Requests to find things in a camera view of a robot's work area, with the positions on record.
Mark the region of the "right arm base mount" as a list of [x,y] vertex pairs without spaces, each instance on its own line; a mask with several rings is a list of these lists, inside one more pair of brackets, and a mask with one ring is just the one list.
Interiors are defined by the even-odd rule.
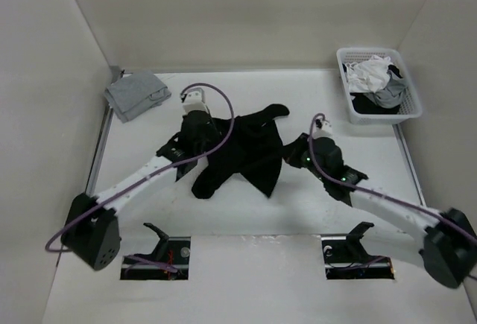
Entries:
[[369,255],[358,241],[322,237],[321,245],[328,280],[395,279],[389,257]]

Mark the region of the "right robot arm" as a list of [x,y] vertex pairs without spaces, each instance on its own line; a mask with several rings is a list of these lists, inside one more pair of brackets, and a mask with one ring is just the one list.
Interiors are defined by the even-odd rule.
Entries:
[[305,168],[323,183],[326,193],[347,206],[377,216],[402,230],[402,240],[349,233],[345,250],[354,261],[369,255],[398,258],[423,268],[437,283],[456,289],[476,266],[476,232],[458,209],[423,208],[367,188],[368,176],[345,165],[333,139],[303,133],[284,148],[283,159]]

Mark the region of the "black tank top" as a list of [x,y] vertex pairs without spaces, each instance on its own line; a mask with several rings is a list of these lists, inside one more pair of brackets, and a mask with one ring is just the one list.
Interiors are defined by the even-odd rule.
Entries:
[[289,114],[285,105],[271,104],[261,111],[236,117],[226,143],[208,155],[207,167],[192,186],[193,195],[209,199],[233,174],[241,174],[270,197],[280,176],[284,148],[276,119]]

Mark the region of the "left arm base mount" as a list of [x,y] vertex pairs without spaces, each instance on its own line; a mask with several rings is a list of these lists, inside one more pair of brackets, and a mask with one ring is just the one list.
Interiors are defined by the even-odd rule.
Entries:
[[[120,279],[122,281],[186,281],[189,279],[191,246],[190,237],[172,237],[167,243],[160,240],[157,249],[144,255],[136,255],[150,261],[150,264],[125,257],[121,264]],[[173,273],[162,270],[152,262],[167,264],[177,271]]]

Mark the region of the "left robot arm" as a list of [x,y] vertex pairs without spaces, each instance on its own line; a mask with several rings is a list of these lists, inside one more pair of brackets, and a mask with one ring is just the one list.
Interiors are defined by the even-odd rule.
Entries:
[[198,160],[222,147],[230,137],[207,111],[183,116],[175,133],[138,171],[98,194],[77,195],[71,204],[60,242],[94,271],[103,270],[119,254],[119,212],[148,189],[160,190],[182,179]]

